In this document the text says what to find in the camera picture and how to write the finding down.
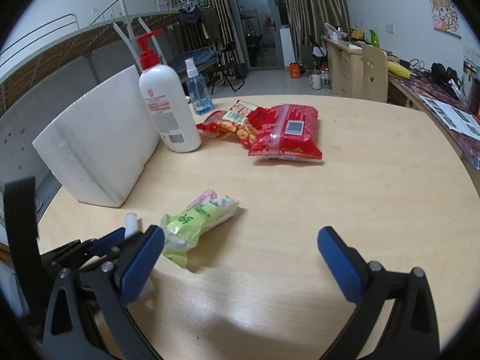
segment round wooden table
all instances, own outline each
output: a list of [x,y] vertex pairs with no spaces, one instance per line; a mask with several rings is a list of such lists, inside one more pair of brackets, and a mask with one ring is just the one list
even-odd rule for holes
[[[154,296],[129,306],[166,360],[320,358],[354,310],[317,250],[325,225],[366,261],[426,271],[444,346],[480,289],[480,202],[429,117],[323,96],[221,99],[217,108],[238,99],[316,107],[324,164],[258,163],[228,140],[204,139],[189,154],[159,144],[120,209],[78,203],[62,188],[40,222],[41,251],[100,238],[123,226],[127,212],[145,230],[211,188],[240,200],[237,216],[202,236],[189,271],[161,257]],[[363,354],[375,347],[391,306]]]

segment folding chair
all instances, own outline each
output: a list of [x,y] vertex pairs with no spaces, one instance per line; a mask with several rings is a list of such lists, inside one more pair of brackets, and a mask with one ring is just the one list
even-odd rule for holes
[[[225,64],[222,64],[223,56],[224,56],[224,60],[227,61]],[[222,73],[224,77],[223,86],[225,86],[225,83],[229,83],[230,87],[234,92],[238,92],[238,90],[241,87],[243,87],[243,85],[245,85],[245,79],[243,78],[243,75],[236,74],[236,69],[239,70],[239,66],[238,66],[238,62],[235,60],[235,41],[232,40],[223,48],[223,50],[220,52],[220,55],[218,56],[218,65],[214,67],[215,77],[213,79],[212,95],[213,95],[213,90],[215,88],[215,83],[217,81],[219,73]],[[230,82],[229,77],[238,78],[239,76],[241,77],[243,84],[240,85],[237,89],[235,89],[232,83]]]

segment green bottle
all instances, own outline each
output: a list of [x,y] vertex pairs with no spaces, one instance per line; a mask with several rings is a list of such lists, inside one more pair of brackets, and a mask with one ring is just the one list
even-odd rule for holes
[[374,30],[370,30],[370,43],[374,47],[380,47],[378,45],[378,36]]

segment glass door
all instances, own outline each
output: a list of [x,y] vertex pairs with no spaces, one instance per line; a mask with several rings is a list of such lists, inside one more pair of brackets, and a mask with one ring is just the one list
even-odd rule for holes
[[232,2],[235,5],[232,10],[242,49],[249,68],[253,70],[283,67],[279,14],[274,1]]

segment red snack bag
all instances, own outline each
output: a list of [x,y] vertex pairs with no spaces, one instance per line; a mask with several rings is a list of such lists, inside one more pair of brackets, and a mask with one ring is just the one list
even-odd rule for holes
[[316,146],[317,120],[318,111],[313,107],[297,104],[272,107],[248,155],[320,161],[322,152]]
[[267,113],[268,109],[239,100],[215,123],[220,130],[236,134],[240,142],[250,146]]
[[197,130],[202,132],[202,135],[211,138],[217,138],[224,135],[225,132],[221,131],[217,125],[217,121],[220,120],[227,112],[226,111],[214,111],[208,115],[207,119],[203,123],[197,124]]

